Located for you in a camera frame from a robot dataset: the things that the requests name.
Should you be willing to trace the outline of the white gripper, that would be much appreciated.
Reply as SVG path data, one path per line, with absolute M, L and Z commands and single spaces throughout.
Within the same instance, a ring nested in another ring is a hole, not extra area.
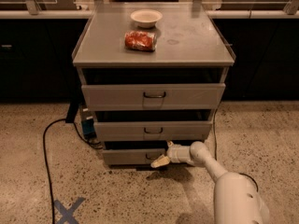
M 191 161 L 190 148 L 182 145 L 174 145 L 172 141 L 167 141 L 169 149 L 167 156 L 162 155 L 157 160 L 151 163 L 152 168 L 166 166 L 170 162 L 173 163 L 189 163 Z

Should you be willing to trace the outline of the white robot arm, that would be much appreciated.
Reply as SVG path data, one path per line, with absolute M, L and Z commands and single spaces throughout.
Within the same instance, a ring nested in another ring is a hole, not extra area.
M 215 224 L 269 224 L 269 208 L 252 183 L 239 173 L 227 171 L 212 157 L 203 142 L 190 146 L 167 142 L 168 150 L 150 166 L 158 168 L 169 163 L 203 166 L 215 183 Z

